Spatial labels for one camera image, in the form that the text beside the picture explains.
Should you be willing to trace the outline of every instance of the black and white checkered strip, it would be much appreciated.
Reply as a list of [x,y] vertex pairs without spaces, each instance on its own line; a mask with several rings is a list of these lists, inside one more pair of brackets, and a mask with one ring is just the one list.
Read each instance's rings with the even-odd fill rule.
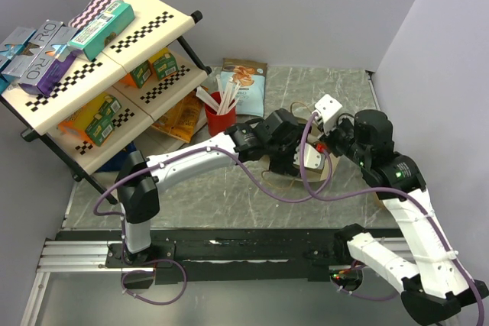
[[38,95],[34,102],[29,101],[25,105],[29,107],[32,112],[36,112],[39,109],[39,105],[47,105],[61,93],[66,92],[70,86],[74,86],[78,81],[85,78],[87,74],[93,73],[96,68],[102,65],[103,63],[100,61],[98,62],[97,59],[94,59],[91,63],[83,64],[82,69],[76,70],[73,74],[56,83],[49,97]]
[[190,68],[182,65],[180,70],[173,74],[172,76],[168,76],[158,83],[156,87],[153,87],[149,92],[146,92],[145,95],[142,95],[139,99],[144,101],[144,103],[148,104],[152,100],[154,100],[157,96],[159,96],[163,91],[167,90],[170,86],[175,84],[175,82],[179,81],[180,78],[185,76],[186,73],[190,71]]
[[[134,112],[132,112],[130,108],[126,108],[124,112],[122,112],[117,116],[117,118],[112,119],[112,123],[114,124],[114,129],[116,129],[117,127],[121,127],[122,124],[127,122],[129,118],[132,118],[133,116],[134,116]],[[75,150],[79,153],[80,156],[82,156],[92,148],[93,145],[91,143],[89,143],[88,141],[83,141],[83,144],[76,146]]]
[[88,150],[91,150],[92,148],[93,148],[92,143],[89,143],[88,141],[83,141],[83,145],[76,146],[75,150],[79,153],[80,156],[82,156]]
[[122,124],[127,122],[129,118],[132,118],[134,116],[134,112],[131,111],[130,108],[126,108],[124,112],[118,115],[117,118],[112,120],[112,123],[114,124],[114,127],[121,127]]
[[115,49],[116,53],[122,52],[123,49],[127,49],[131,44],[135,44],[141,38],[144,38],[147,34],[153,32],[155,28],[159,28],[162,24],[168,22],[169,19],[173,18],[173,15],[164,11],[161,15],[158,15],[154,20],[149,21],[147,25],[141,27],[140,30],[134,31],[133,34],[126,36],[124,40],[120,40],[117,44],[111,45],[111,49]]

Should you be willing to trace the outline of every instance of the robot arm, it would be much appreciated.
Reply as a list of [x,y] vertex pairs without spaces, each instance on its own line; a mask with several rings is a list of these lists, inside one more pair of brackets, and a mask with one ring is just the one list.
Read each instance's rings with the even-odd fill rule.
[[[151,219],[160,210],[159,195],[171,186],[201,173],[234,165],[235,161],[230,156],[245,163],[267,155],[270,167],[275,172],[298,176],[299,170],[293,166],[293,161],[303,129],[304,125],[299,124],[291,113],[280,109],[272,112],[265,120],[255,119],[234,124],[225,133],[177,152],[149,156],[147,159],[140,152],[133,152],[121,168],[117,181],[142,168],[159,168],[118,189],[122,211],[125,213],[125,243],[129,253],[141,252],[151,245]],[[228,154],[211,150],[211,147],[218,147]],[[172,161],[174,157],[187,153],[186,157]],[[311,148],[308,161],[312,168],[319,165],[316,155],[317,152]]]
[[[341,105],[329,96],[316,104],[317,122],[322,125],[321,140],[336,155],[345,155],[356,163],[370,187],[398,189],[422,207],[392,192],[379,192],[398,223],[416,264],[409,263],[382,246],[358,224],[336,234],[335,253],[345,260],[358,260],[372,268],[402,295],[410,315],[420,324],[433,324],[475,302],[473,292],[457,266],[457,253],[447,251],[432,223],[448,240],[433,210],[426,183],[415,162],[393,150],[393,126],[377,110],[363,110],[340,121]],[[483,282],[475,281],[479,292],[487,296]]]
[[[433,220],[443,234],[433,211],[426,183],[415,162],[393,150],[393,127],[387,116],[376,110],[363,110],[343,118],[342,105],[329,95],[315,105],[319,138],[328,150],[346,156],[357,164],[370,187],[400,190],[417,200],[424,215],[411,201],[392,192],[379,192],[379,199],[392,213],[403,232],[416,264],[406,262],[377,242],[358,224],[349,225],[335,236],[335,257],[343,263],[358,260],[386,279],[403,299],[410,315],[420,324],[431,324],[455,315],[462,306],[474,303],[474,293],[453,260],[455,251],[445,250]],[[237,123],[225,133],[206,142],[174,153],[142,157],[133,152],[122,167],[118,180],[149,166],[159,166],[118,189],[125,213],[125,243],[129,253],[139,253],[151,245],[151,219],[160,210],[159,194],[200,173],[239,162],[270,158],[276,173],[298,176],[297,147],[304,125],[284,109],[274,111],[265,120]],[[213,150],[218,147],[227,154]],[[311,146],[306,152],[317,157]],[[185,157],[172,160],[174,157]],[[306,157],[311,168],[318,165]],[[474,281],[482,297],[489,294],[483,282]]]

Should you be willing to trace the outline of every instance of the snack box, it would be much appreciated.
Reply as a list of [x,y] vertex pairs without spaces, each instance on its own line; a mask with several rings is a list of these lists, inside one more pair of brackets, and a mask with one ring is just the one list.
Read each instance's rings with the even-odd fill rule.
[[78,28],[66,26],[56,32],[18,80],[26,93],[49,96],[75,60],[67,44],[77,32]]
[[141,88],[144,86],[151,74],[150,62],[146,60],[144,63],[136,66],[131,72],[126,74],[126,76],[122,78],[120,82],[133,87]]
[[[17,27],[0,44],[0,73],[10,63],[14,56],[22,52],[35,32],[36,30],[34,28]],[[7,79],[0,75],[0,93],[5,91],[8,84]]]
[[122,0],[114,0],[68,43],[68,47],[78,57],[92,61],[133,20],[134,11],[131,5]]
[[34,62],[37,55],[49,44],[53,36],[63,26],[61,21],[47,20],[31,37],[27,46],[18,54],[2,71],[2,75],[9,83],[17,82],[29,66]]
[[112,118],[120,108],[116,97],[103,92],[60,122],[58,129],[100,147],[114,131]]
[[175,57],[167,47],[155,53],[149,58],[151,71],[156,74],[158,80],[162,80],[178,70]]

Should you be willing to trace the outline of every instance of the teal box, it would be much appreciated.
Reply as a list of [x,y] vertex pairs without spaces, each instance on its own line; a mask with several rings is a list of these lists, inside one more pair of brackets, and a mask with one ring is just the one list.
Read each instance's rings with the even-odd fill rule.
[[78,57],[92,61],[133,20],[134,11],[131,5],[115,0],[83,28],[83,31],[68,43],[68,47]]

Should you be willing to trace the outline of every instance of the marble tabletop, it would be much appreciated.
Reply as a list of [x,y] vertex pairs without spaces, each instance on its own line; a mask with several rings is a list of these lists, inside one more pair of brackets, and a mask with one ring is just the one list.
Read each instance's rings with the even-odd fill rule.
[[[215,74],[205,84],[215,89]],[[301,67],[271,67],[267,73],[265,115],[277,108],[289,108],[294,101],[312,106],[324,94],[338,99],[346,111],[355,113],[376,108],[374,96],[364,70]],[[209,138],[206,127],[194,135],[192,143]],[[247,163],[252,173],[261,178],[261,163]],[[270,190],[287,198],[301,198],[306,191],[301,182],[289,189],[289,180],[266,176],[277,188]],[[344,157],[338,162],[330,186],[323,195],[337,196],[367,186],[359,169]],[[119,228],[115,216],[99,218],[92,214],[98,193],[87,182],[81,182],[73,195],[66,228]],[[118,209],[105,203],[105,209]],[[359,223],[366,228],[395,228],[390,213],[378,206],[372,195],[362,195],[340,202],[309,200],[301,204],[278,202],[260,191],[234,166],[217,169],[182,182],[160,197],[160,213],[151,222],[153,228],[341,228]]]

